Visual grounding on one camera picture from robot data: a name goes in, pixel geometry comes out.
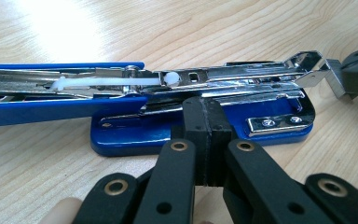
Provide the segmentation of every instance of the chrome metal part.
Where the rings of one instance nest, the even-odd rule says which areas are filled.
[[[327,59],[326,62],[330,66],[330,72],[327,74],[326,80],[335,96],[340,98],[346,93],[342,84],[341,62],[334,59]]]
[[[248,119],[249,136],[292,132],[308,128],[315,119],[315,110],[302,98],[298,98],[296,107],[297,110],[293,114]]]
[[[303,87],[316,85],[331,73],[317,51],[299,52],[281,63],[230,63],[226,66],[201,67],[178,70],[147,71],[135,66],[126,68],[57,69],[57,70],[1,70],[0,102],[23,100],[29,96],[64,98],[122,97],[143,95],[147,103],[138,114],[107,117],[101,126],[112,128],[110,120],[138,118],[182,109],[182,102],[192,96],[214,98],[222,106],[275,101],[280,98],[298,99],[305,97]],[[153,85],[94,84],[51,88],[60,79],[95,78],[153,78]],[[251,135],[286,132],[303,129],[311,125],[304,111],[297,114],[273,118],[252,118],[248,120]]]

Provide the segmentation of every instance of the finger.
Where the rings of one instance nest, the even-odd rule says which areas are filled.
[[[66,198],[59,201],[42,218],[39,224],[70,224],[74,220],[82,202],[77,198]]]

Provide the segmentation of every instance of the blue stapler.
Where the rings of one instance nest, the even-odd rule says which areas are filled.
[[[200,96],[221,104],[239,138],[298,142],[315,119],[302,88],[339,76],[340,66],[317,51],[283,62],[153,72],[143,63],[0,64],[0,125],[92,117],[97,153],[155,154],[183,122],[183,101]]]

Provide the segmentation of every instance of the white plastic piece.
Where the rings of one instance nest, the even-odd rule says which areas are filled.
[[[179,84],[179,74],[175,72],[167,73],[164,81],[168,86]],[[66,87],[89,87],[89,86],[160,86],[158,77],[82,77],[82,78],[66,78],[60,77],[55,81],[50,89],[54,91],[62,91]]]
[[[169,72],[165,74],[164,81],[167,83],[167,86],[176,87],[179,85],[180,77],[179,74],[175,72]]]

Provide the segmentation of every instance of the wooden table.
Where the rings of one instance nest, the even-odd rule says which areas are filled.
[[[0,63],[143,61],[148,70],[282,61],[301,50],[343,60],[358,49],[358,1],[0,1]],[[299,182],[329,173],[358,188],[358,97],[323,80],[306,89],[317,117],[302,143],[266,147]],[[84,199],[103,176],[138,176],[157,156],[104,158],[90,119],[0,127],[0,223],[36,223]],[[194,223],[230,223],[221,189],[196,189]]]

